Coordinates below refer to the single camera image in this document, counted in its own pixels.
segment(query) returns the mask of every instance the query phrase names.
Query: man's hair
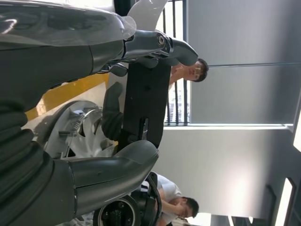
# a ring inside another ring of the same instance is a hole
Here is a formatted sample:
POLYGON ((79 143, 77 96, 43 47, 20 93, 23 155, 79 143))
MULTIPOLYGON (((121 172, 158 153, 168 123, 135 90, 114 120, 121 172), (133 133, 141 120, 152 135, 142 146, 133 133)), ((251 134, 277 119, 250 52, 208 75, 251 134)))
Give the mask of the man's hair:
POLYGON ((201 81, 204 80, 207 77, 207 72, 209 70, 209 67, 208 67, 208 65, 207 64, 206 61, 204 61, 203 59, 201 59, 201 58, 198 58, 198 62, 200 62, 201 64, 204 65, 204 66, 204 71, 203 71, 202 75, 200 75, 198 77, 198 79, 194 80, 195 82, 201 82, 201 81))
POLYGON ((192 198, 183 197, 187 199, 186 205, 192 210, 192 217, 195 218, 198 213, 198 203, 192 198))

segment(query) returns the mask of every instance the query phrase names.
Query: hand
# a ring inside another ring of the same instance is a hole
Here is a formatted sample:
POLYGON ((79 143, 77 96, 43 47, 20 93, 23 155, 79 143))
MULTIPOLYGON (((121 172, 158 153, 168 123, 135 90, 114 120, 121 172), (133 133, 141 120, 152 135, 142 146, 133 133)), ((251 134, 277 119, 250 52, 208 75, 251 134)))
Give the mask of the hand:
POLYGON ((182 205, 182 202, 180 202, 176 205, 176 215, 182 216, 185 212, 185 208, 182 205))

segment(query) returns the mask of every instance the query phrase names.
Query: white t-shirt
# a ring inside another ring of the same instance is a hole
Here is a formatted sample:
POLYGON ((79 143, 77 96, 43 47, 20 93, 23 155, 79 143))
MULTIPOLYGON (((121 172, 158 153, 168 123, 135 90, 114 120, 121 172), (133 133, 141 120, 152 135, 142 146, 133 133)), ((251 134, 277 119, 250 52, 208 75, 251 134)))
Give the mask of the white t-shirt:
MULTIPOLYGON (((175 183, 170 181, 160 174, 157 175, 158 175, 158 189, 162 188, 164 190, 164 192, 165 193, 165 201, 169 202, 172 199, 182 196, 180 190, 175 183)), ((166 222, 166 224, 169 224, 171 221, 177 219, 177 215, 162 212, 161 217, 166 222)))

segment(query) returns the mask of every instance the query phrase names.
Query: wall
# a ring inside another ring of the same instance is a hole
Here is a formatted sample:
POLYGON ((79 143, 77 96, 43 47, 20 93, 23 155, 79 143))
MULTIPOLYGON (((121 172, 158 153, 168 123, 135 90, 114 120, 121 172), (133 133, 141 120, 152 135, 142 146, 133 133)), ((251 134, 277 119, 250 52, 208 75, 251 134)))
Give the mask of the wall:
POLYGON ((266 185, 280 197, 285 177, 300 180, 301 154, 292 143, 288 130, 165 129, 154 171, 200 212, 265 218, 266 185))
POLYGON ((188 0, 188 41, 210 68, 192 84, 192 123, 293 123, 301 86, 301 1, 188 0))

